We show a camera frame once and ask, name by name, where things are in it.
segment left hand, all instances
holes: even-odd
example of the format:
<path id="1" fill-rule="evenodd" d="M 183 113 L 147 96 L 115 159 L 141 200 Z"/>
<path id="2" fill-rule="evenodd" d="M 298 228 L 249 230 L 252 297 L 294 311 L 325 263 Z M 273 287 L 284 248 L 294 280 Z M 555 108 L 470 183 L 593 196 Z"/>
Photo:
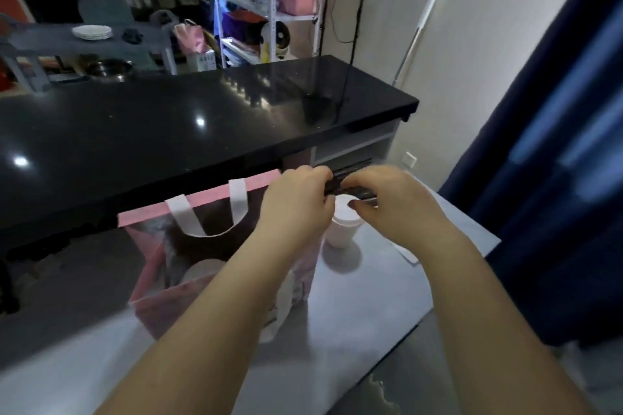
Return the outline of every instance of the left hand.
<path id="1" fill-rule="evenodd" d="M 264 194 L 256 231 L 278 236 L 291 251 L 320 238 L 335 212 L 335 197 L 324 197 L 324 184 L 332 177 L 326 166 L 284 172 Z"/>

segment stack of plates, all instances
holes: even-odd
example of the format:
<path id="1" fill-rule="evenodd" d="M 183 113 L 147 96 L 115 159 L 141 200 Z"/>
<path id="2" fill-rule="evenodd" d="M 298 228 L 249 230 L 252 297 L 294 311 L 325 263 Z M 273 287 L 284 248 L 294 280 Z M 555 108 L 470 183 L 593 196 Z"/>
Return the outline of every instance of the stack of plates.
<path id="1" fill-rule="evenodd" d="M 72 28 L 72 33 L 82 40 L 105 40 L 113 36 L 113 29 L 106 25 L 82 25 Z"/>

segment left arm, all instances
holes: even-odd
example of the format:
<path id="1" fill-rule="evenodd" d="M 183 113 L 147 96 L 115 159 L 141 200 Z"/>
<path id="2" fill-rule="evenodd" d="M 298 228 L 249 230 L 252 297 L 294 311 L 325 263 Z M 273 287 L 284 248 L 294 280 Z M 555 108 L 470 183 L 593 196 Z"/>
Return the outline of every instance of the left arm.
<path id="1" fill-rule="evenodd" d="M 297 252 L 331 223 L 327 167 L 273 181 L 258 225 L 184 315 L 121 380 L 96 415 L 229 414 L 262 324 Z"/>

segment blue curtain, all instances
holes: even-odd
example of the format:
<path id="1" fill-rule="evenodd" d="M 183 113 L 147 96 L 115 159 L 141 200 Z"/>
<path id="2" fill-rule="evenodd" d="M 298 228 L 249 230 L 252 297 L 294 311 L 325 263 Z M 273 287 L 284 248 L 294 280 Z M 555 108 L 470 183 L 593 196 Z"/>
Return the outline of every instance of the blue curtain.
<path id="1" fill-rule="evenodd" d="M 440 194 L 541 340 L 623 332 L 623 0 L 568 0 Z"/>

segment background person's arm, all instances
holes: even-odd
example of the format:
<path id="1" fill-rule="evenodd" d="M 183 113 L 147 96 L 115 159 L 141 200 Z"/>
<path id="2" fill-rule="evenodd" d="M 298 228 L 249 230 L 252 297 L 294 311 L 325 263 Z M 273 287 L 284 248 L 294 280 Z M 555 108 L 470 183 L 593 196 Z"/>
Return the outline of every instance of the background person's arm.
<path id="1" fill-rule="evenodd" d="M 480 252 L 434 197 L 397 168 L 344 179 L 378 195 L 353 208 L 424 267 L 454 387 L 464 414 L 592 414 L 591 405 L 539 341 Z"/>
<path id="2" fill-rule="evenodd" d="M 323 197 L 331 177 L 327 167 L 303 166 L 270 184 L 255 231 L 97 415 L 232 411 L 263 322 L 297 251 L 331 223 L 335 199 Z"/>

